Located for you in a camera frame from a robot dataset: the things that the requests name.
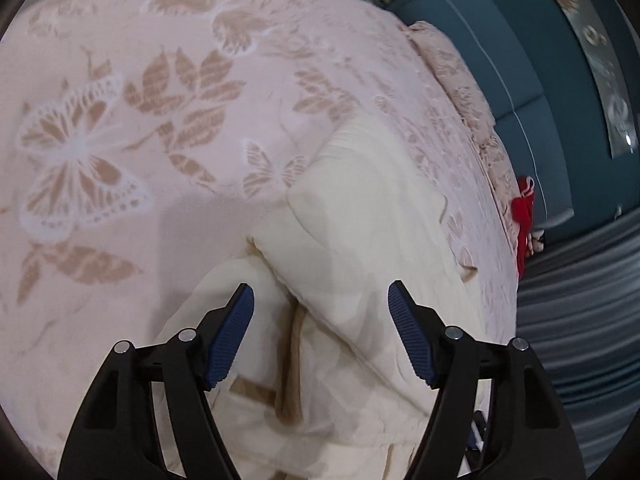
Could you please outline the cream quilted blanket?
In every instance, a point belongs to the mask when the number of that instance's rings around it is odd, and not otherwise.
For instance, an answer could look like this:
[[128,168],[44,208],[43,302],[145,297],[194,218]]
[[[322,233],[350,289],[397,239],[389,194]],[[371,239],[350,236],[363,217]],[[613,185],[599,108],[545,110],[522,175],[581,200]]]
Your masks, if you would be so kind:
[[474,335],[465,281],[440,218],[445,199],[378,119],[352,116],[244,254],[210,270],[165,324],[171,335],[237,284],[255,310],[230,376],[205,402],[244,479],[399,479],[435,393],[414,374],[387,307],[403,281],[419,304]]

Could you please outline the grey curtain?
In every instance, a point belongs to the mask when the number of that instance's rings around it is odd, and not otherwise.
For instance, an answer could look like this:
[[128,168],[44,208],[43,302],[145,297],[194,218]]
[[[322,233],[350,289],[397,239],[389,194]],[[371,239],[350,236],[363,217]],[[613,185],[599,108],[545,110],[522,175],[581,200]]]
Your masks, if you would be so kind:
[[593,474],[639,409],[638,211],[530,258],[516,332],[541,360]]

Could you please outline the plush doll toys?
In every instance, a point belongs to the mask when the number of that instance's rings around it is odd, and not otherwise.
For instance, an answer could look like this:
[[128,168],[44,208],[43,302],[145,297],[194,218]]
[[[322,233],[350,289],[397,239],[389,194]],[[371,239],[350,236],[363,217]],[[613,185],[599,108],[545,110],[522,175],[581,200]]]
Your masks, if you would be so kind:
[[526,256],[530,257],[544,250],[544,230],[530,232],[526,238]]

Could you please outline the red garment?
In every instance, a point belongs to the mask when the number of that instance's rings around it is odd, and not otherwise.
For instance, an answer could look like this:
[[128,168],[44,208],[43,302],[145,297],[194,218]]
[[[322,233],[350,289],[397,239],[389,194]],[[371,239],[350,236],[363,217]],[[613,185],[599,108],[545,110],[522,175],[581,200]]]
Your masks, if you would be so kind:
[[518,225],[518,244],[516,244],[516,266],[518,277],[522,278],[525,272],[526,259],[533,253],[532,232],[534,220],[535,181],[532,177],[521,176],[518,178],[520,195],[511,202],[511,214],[513,221]]

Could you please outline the right pink floral pillow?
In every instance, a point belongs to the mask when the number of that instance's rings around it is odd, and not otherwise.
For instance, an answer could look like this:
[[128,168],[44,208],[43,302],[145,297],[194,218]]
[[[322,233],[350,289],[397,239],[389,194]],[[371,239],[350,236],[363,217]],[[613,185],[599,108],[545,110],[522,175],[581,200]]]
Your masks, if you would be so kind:
[[498,213],[506,231],[506,239],[514,257],[516,273],[521,278],[523,266],[518,255],[520,225],[513,218],[512,203],[521,196],[518,179],[512,168],[506,148],[493,128],[480,126],[472,130],[472,139],[480,164],[488,177],[489,186]]

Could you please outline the pink floral pillow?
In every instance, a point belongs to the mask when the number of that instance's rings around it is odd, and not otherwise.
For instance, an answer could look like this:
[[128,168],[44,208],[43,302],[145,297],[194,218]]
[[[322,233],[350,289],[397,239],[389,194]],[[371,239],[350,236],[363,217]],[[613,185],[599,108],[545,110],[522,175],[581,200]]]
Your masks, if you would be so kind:
[[434,25],[417,21],[405,29],[414,50],[431,70],[477,142],[494,133],[495,117],[475,77],[452,41]]
[[506,239],[514,257],[516,273],[521,278],[523,266],[518,255],[520,225],[513,218],[512,203],[521,196],[518,179],[512,168],[506,148],[493,128],[480,126],[472,130],[472,139],[480,164],[488,177],[489,186],[498,213],[506,231]]

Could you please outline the left pink floral pillow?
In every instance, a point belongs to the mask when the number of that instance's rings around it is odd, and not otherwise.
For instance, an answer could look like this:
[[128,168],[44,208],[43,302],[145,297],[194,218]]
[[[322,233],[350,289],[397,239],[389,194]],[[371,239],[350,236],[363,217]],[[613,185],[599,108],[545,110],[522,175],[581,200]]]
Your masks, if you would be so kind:
[[477,142],[494,133],[495,117],[475,77],[452,41],[434,25],[417,21],[405,29],[414,50],[431,70]]

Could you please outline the pink butterfly bedspread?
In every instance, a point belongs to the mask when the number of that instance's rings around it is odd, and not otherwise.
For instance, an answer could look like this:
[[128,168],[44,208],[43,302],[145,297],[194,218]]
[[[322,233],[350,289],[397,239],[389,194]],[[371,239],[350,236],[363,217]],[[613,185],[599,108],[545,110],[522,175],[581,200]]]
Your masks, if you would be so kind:
[[483,330],[466,331],[512,338],[506,231],[410,25],[360,0],[43,0],[13,21],[1,43],[1,405],[45,471],[58,471],[111,345],[168,339],[204,276],[244,254],[358,114],[395,133],[445,199],[442,232],[480,292]]

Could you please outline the blue upholstered headboard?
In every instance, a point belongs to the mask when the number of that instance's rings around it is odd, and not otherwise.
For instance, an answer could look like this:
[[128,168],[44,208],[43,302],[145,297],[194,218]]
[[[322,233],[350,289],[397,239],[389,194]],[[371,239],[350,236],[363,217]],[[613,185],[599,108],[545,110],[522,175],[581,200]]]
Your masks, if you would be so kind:
[[458,49],[496,120],[515,173],[534,179],[534,228],[574,216],[562,144],[544,89],[520,40],[492,0],[396,0],[405,24],[426,21]]

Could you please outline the silver framed wall picture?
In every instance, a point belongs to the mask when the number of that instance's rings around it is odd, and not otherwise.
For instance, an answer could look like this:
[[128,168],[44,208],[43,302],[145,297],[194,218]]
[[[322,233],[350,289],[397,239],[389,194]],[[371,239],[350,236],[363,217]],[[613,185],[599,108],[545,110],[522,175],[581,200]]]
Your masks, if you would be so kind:
[[634,111],[611,38],[591,0],[555,0],[574,32],[597,87],[612,158],[638,150]]

